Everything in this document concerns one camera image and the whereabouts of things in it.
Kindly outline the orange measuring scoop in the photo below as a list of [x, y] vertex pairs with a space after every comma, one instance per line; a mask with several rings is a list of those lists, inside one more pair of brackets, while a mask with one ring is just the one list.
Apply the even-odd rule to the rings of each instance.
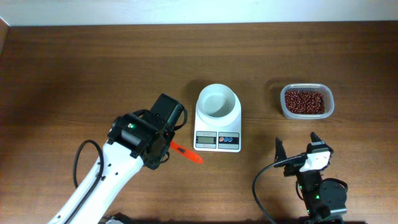
[[177, 151], [179, 154], [181, 154], [183, 157], [187, 158], [188, 160], [194, 163], [202, 164], [204, 162], [204, 160], [198, 154], [187, 149], [186, 147], [177, 144], [175, 141], [171, 141], [170, 147], [175, 151]]

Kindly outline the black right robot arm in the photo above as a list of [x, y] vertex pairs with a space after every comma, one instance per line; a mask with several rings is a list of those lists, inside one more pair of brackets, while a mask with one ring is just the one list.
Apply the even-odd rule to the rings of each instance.
[[330, 165], [334, 150], [314, 132], [305, 152], [288, 158], [282, 141], [275, 139], [274, 167], [283, 167], [284, 176], [296, 176], [296, 192], [304, 201], [308, 215], [300, 223], [343, 223], [347, 212], [348, 184], [342, 180], [323, 179], [321, 171]]

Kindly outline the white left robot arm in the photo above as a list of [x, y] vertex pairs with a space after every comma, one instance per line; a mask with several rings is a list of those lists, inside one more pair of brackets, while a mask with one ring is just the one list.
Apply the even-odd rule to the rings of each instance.
[[187, 116], [177, 100], [161, 94], [151, 109], [142, 109], [117, 117], [107, 141], [99, 146], [83, 141], [77, 152], [92, 144], [98, 158], [66, 204], [51, 223], [99, 223], [125, 184], [143, 167], [157, 169], [168, 161], [169, 147], [181, 128], [178, 119]]

